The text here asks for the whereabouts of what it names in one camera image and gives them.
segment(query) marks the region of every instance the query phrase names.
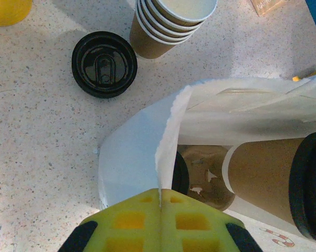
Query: white terrazzo surface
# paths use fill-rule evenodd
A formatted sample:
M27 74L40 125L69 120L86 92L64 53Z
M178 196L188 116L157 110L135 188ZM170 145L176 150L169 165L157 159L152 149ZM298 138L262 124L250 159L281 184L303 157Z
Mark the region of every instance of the white terrazzo surface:
M140 109L203 78L283 77L316 68L316 27L304 0L258 17L249 0L215 13L162 58L138 59L124 94L100 100L71 74L85 34L128 39L134 0L35 0L0 27L0 251L57 251L99 208L96 149Z

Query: stack of paper cups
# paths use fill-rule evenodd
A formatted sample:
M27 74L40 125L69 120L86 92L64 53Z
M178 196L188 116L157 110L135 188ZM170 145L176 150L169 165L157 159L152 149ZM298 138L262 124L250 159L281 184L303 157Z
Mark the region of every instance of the stack of paper cups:
M188 40L216 4L217 0L136 0L130 43L138 55L158 58Z

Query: speckled countertop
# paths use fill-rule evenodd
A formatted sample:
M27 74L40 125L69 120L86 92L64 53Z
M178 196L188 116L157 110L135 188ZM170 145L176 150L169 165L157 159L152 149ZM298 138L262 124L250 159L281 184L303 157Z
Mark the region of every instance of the speckled countertop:
M154 101L203 78L283 77L316 68L316 27L303 0L258 17L249 0L219 1L187 42L138 59L121 96L84 93L71 53L85 34L128 39L134 0L35 0L29 16L0 27L0 251L57 251L99 208L101 141Z

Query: black plastic lid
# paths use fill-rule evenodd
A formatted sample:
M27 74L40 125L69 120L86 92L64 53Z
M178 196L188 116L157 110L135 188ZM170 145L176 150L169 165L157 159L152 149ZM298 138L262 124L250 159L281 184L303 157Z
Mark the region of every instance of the black plastic lid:
M185 160L177 152L174 163L172 190L187 195L189 187L189 174Z
M84 36L72 54L72 72L77 84L99 98L125 92L137 74L137 58L120 36L97 31Z
M298 230L305 237L316 240L316 133L302 141L294 156L289 201Z

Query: white cup rim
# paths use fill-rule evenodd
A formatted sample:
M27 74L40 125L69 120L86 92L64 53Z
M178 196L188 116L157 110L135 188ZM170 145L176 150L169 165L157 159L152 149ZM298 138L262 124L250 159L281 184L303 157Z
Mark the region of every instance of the white cup rim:
M153 32L154 36L158 36L159 39L161 40L167 40L167 42L178 42L178 41L181 41L181 40L184 40L185 38L187 38L187 36L185 36L185 38L173 38L173 37L169 37L165 34L162 34L160 31L156 30L150 23L149 21L146 20L146 17L144 16L144 13L143 13L143 10L142 10L142 6L141 6L141 3L140 3L140 0L137 0L137 8L138 8L138 11L139 11L139 17L141 19L142 22L145 23L144 26L147 26L148 27L148 30Z
M209 18L209 16L215 11L216 6L217 6L217 0L215 1L215 5L213 7L213 9L210 11L209 14L207 14L205 17L202 18L198 18L198 19L190 19L190 18L186 18L186 17L182 17L180 15L178 15L177 13L173 12L172 10L170 10L163 2L161 2L161 0L156 0L156 2L170 15L172 15L173 17L184 21L184 22L188 22L188 23L197 23L197 22L201 22L204 21L205 19Z
M143 31L145 31L145 33L149 37L151 37L152 39L156 40L160 44L176 46L176 45L179 45L179 44L185 42L186 40L188 40L190 38L190 36L188 36L185 40L181 40L181 41L178 41L178 42L166 42L166 41L163 41L163 40L155 37L151 32L149 32L148 29L142 23L141 18L139 17L139 14L138 14L138 1L136 1L136 5L135 5L135 14L136 14L137 21L138 21L139 25L141 26L141 28L143 29Z
M197 27L197 28L195 28L195 29L193 29L193 30L186 31L186 32L184 32L184 33L179 33L179 32L177 32L177 31L170 30L170 29L166 28L165 26L163 26L162 24L160 24L159 21L156 20L156 19L154 18L154 16L152 16L152 14L150 13L150 11L149 11L149 9L148 9L146 3L145 3L145 0L138 0L138 1L140 1L141 6L143 7L143 8L142 8L142 11L143 11L144 13L146 13L146 14L149 16L149 19L150 19L152 22L154 22L160 29L164 30L165 32L167 32L167 33L169 33L169 34L172 34L172 35L175 35L175 36L186 37L187 35L192 35L196 30L198 30L198 29L200 28L200 26L199 26L199 27Z
M167 25L172 26L176 29L180 29L180 30L194 30L196 28L199 28L202 23L196 24L194 26L183 26L183 25L178 25L173 23L172 21L168 20L166 17L164 17L159 10L157 10L156 6L154 6L154 4L152 3L152 0L145 0L147 1L148 5L150 6L150 8L155 12L155 14Z

